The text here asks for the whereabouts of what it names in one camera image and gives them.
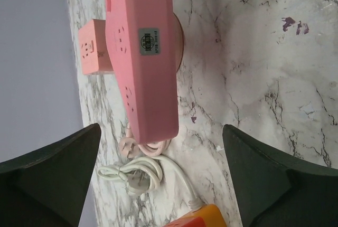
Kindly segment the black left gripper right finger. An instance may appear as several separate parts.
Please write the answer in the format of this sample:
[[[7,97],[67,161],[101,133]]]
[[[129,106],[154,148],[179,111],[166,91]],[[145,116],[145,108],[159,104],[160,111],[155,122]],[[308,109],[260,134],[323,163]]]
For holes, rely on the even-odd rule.
[[[294,157],[233,125],[222,136],[243,226],[337,226],[337,169]]]

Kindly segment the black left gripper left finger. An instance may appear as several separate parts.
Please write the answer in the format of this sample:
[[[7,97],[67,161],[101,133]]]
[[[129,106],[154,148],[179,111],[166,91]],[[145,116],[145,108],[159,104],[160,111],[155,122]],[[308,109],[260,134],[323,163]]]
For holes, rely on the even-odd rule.
[[[98,123],[1,163],[1,226],[78,226],[101,139]]]

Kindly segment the pink triangular power strip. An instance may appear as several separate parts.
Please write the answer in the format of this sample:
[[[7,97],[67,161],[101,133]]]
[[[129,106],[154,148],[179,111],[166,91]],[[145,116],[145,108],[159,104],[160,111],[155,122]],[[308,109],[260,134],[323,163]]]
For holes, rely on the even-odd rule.
[[[179,130],[172,0],[105,0],[106,45],[139,144]]]

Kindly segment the orange power strip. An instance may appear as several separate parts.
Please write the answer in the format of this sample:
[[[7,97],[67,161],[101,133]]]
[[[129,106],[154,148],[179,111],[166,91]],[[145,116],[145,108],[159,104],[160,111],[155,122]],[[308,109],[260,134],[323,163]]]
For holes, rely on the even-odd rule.
[[[207,227],[227,227],[219,208],[215,204],[208,204],[197,211],[191,211],[185,217],[201,217]]]

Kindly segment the pink cube socket adapter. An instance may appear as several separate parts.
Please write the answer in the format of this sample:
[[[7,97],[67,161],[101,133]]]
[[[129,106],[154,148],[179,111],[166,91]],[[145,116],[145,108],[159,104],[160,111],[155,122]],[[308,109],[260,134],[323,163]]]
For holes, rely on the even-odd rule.
[[[106,46],[105,20],[91,19],[78,31],[82,73],[111,74],[112,64]]]

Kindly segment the red cube socket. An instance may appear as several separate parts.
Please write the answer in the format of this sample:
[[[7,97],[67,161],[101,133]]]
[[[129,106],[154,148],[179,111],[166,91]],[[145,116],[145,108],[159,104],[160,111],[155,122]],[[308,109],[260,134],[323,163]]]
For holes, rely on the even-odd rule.
[[[174,220],[163,227],[206,227],[201,217],[184,217]]]

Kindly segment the round pink power strip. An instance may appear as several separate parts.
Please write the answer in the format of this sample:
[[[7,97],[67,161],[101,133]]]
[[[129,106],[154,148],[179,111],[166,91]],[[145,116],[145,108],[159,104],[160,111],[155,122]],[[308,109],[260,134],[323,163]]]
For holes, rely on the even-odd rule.
[[[175,61],[176,61],[176,71],[179,70],[180,65],[183,59],[184,53],[184,31],[180,23],[179,18],[174,14],[174,27],[175,27]]]

